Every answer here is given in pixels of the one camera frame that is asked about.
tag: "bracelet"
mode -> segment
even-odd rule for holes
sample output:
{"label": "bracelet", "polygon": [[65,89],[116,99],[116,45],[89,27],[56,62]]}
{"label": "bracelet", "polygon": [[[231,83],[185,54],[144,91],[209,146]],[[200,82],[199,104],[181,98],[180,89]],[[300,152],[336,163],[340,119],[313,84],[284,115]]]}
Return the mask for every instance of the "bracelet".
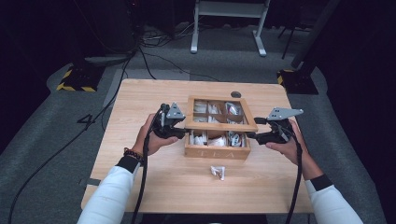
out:
{"label": "bracelet", "polygon": [[142,154],[135,152],[135,151],[129,149],[128,147],[124,148],[124,156],[130,156],[130,157],[137,159],[141,165],[143,165],[145,163],[145,160],[144,160]]}

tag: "wooden compartment box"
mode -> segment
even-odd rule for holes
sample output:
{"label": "wooden compartment box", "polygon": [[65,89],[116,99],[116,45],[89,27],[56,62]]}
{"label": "wooden compartment box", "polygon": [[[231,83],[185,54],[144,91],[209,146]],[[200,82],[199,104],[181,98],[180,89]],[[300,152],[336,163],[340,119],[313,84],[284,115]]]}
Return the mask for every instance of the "wooden compartment box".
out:
{"label": "wooden compartment box", "polygon": [[185,156],[245,160],[250,153],[246,132],[258,127],[245,99],[190,96]]}

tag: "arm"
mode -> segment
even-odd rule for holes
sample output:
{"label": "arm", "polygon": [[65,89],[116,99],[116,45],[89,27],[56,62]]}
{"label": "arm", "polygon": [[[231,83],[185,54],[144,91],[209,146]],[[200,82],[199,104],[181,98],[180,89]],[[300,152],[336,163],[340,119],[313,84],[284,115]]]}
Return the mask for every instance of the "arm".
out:
{"label": "arm", "polygon": [[[148,116],[146,123],[140,128],[134,146],[129,150],[140,155],[143,154],[145,137],[153,118],[154,115]],[[153,132],[149,134],[149,137],[148,155],[152,155],[160,147],[168,146],[178,140],[176,137],[162,139]],[[140,162],[134,155],[122,157],[119,163],[111,168],[107,177],[88,200],[78,223],[120,223],[139,166]]]}
{"label": "arm", "polygon": [[[335,188],[332,181],[321,171],[314,159],[309,155],[304,139],[296,123],[290,120],[298,142],[303,149],[303,177],[309,198],[314,208],[317,222],[323,223],[362,223],[342,194]],[[267,143],[266,146],[285,155],[297,164],[297,150],[294,139],[286,144]]]}

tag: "human hand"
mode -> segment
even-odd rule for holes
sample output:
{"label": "human hand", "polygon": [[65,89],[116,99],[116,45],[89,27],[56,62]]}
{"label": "human hand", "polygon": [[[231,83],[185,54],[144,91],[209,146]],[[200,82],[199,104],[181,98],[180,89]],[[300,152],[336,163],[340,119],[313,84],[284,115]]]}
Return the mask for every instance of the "human hand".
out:
{"label": "human hand", "polygon": [[[143,154],[143,145],[145,143],[146,134],[148,133],[149,126],[154,119],[154,114],[150,114],[146,120],[146,123],[140,128],[139,134],[136,137],[136,142],[132,147],[132,150]],[[178,138],[175,136],[169,138],[160,138],[154,132],[149,134],[149,141],[148,141],[148,155],[152,155],[156,153],[160,147],[171,145],[177,142]]]}
{"label": "human hand", "polygon": [[[289,119],[289,122],[294,131],[295,136],[297,137],[297,141],[300,143],[301,148],[303,149],[303,156],[307,156],[308,153],[307,153],[305,141],[297,127],[296,122],[291,119]],[[297,165],[297,146],[295,140],[292,137],[287,143],[280,144],[280,143],[268,142],[267,144],[265,144],[265,146],[271,148],[272,150],[282,153],[283,155],[285,155],[286,158],[288,158],[291,162]]]}

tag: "white sleeve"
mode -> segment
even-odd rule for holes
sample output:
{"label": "white sleeve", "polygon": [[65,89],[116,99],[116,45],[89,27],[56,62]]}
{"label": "white sleeve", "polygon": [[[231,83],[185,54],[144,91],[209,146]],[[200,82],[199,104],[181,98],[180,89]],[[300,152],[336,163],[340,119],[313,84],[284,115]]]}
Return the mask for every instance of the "white sleeve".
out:
{"label": "white sleeve", "polygon": [[133,173],[119,166],[111,168],[107,177],[88,200],[78,223],[121,223],[138,168],[139,165]]}
{"label": "white sleeve", "polygon": [[307,180],[305,185],[318,224],[363,223],[355,210],[333,184],[323,186],[323,184],[318,182]]}

